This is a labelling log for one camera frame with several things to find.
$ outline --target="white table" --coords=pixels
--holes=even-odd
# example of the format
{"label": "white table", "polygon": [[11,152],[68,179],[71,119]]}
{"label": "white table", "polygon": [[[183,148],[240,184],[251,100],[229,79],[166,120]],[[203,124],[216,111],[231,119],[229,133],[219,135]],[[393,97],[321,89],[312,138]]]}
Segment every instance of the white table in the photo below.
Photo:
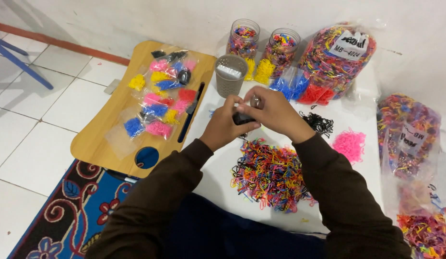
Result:
{"label": "white table", "polygon": [[[365,75],[360,74],[359,76],[364,77],[368,74],[369,73],[365,73]],[[239,96],[244,97],[246,92],[255,85],[260,84],[255,81],[244,82]],[[205,126],[210,120],[209,110],[221,107],[223,103],[224,99],[217,93],[214,73],[200,108],[191,124],[191,128],[183,147],[202,135]],[[355,163],[353,169],[364,176],[370,192],[375,197],[376,202],[383,208],[376,128],[376,107],[369,111],[366,119],[363,119],[345,109],[341,100],[330,101],[328,106],[317,106],[313,110],[311,110],[311,106],[298,104],[294,101],[292,101],[291,104],[296,111],[303,111],[305,114],[313,112],[324,118],[334,120],[334,132],[330,134],[330,138],[328,139],[326,136],[323,136],[329,144],[333,142],[337,134],[344,130],[349,130],[349,127],[351,127],[353,131],[363,132],[367,135],[364,147],[365,154],[362,155],[363,162]],[[252,141],[256,138],[264,138],[267,145],[281,147],[284,147],[284,145],[291,146],[291,141],[287,137],[265,127],[261,127],[260,129],[249,133],[247,139]],[[322,225],[322,217],[319,213],[318,204],[311,207],[309,201],[301,200],[297,204],[298,211],[296,213],[287,214],[283,212],[275,212],[272,207],[266,207],[261,210],[260,203],[249,201],[243,194],[238,195],[237,188],[231,188],[230,181],[233,177],[230,170],[237,164],[238,158],[242,157],[240,151],[242,144],[243,140],[236,139],[220,150],[217,150],[215,155],[211,157],[202,168],[204,177],[194,192],[206,197],[226,211],[244,218],[249,218],[289,231],[301,233],[328,233],[329,230]]]}

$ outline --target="perforated cup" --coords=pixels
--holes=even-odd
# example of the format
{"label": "perforated cup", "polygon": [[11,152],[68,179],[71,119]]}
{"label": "perforated cup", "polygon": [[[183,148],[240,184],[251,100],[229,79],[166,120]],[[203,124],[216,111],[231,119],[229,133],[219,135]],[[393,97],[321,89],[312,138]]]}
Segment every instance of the perforated cup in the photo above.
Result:
{"label": "perforated cup", "polygon": [[[236,78],[231,74],[220,71],[218,69],[219,65],[233,69],[235,71],[239,71],[241,75]],[[247,65],[247,62],[239,56],[227,54],[219,57],[215,62],[215,74],[217,75],[218,94],[223,98],[228,97],[228,95],[230,94],[238,95],[248,69],[249,67]]]}

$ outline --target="wooden lap desk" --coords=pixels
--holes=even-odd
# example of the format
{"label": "wooden lap desk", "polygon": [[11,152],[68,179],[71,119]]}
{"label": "wooden lap desk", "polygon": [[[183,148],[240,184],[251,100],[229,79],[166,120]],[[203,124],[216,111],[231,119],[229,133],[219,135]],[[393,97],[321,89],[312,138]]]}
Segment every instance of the wooden lap desk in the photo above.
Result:
{"label": "wooden lap desk", "polygon": [[[110,144],[105,139],[105,134],[114,126],[119,125],[119,113],[129,107],[133,107],[135,105],[138,106],[140,101],[132,97],[132,89],[128,87],[128,83],[132,78],[134,78],[138,69],[142,65],[147,67],[149,66],[153,60],[151,52],[157,50],[161,46],[162,43],[159,42],[144,41],[134,48],[132,59],[130,60],[127,71],[108,102],[90,121],[90,123],[88,123],[88,125],[85,126],[84,129],[82,129],[82,131],[79,132],[73,139],[70,150],[71,154],[76,159],[131,176],[146,177],[153,168],[140,169],[136,166],[135,155],[139,149],[143,147],[156,148],[159,152],[159,161],[167,157],[173,150],[181,150],[184,141],[182,143],[178,143],[177,139],[181,133],[183,124],[186,121],[186,114],[180,119],[180,125],[178,125],[177,129],[174,131],[169,140],[165,141],[164,138],[160,136],[143,133],[138,137],[141,144],[137,150],[122,160],[117,158]],[[212,77],[216,58],[198,52],[191,53],[197,57],[197,59],[199,59],[199,63],[193,70],[193,80],[192,83],[187,86],[187,88],[197,91],[200,83],[205,83],[201,99],[196,107],[197,111]]]}

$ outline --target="gray plastic cup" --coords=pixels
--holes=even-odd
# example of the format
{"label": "gray plastic cup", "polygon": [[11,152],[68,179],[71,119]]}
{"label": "gray plastic cup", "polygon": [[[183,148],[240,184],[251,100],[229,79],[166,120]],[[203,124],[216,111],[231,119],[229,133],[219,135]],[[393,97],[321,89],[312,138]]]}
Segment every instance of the gray plastic cup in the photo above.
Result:
{"label": "gray plastic cup", "polygon": [[223,98],[230,94],[238,95],[248,69],[247,62],[237,55],[219,57],[215,62],[218,94]]}

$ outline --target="white wall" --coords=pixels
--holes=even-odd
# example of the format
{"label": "white wall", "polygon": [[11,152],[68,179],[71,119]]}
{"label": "white wall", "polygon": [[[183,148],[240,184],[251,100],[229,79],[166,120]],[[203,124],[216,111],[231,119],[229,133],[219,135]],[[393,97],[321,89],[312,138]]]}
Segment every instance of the white wall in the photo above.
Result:
{"label": "white wall", "polygon": [[374,59],[383,93],[446,114],[446,0],[0,0],[1,23],[126,58],[148,39],[215,55],[238,18],[256,21],[264,39],[279,27],[307,38],[343,20],[380,18],[387,26],[375,32]]}

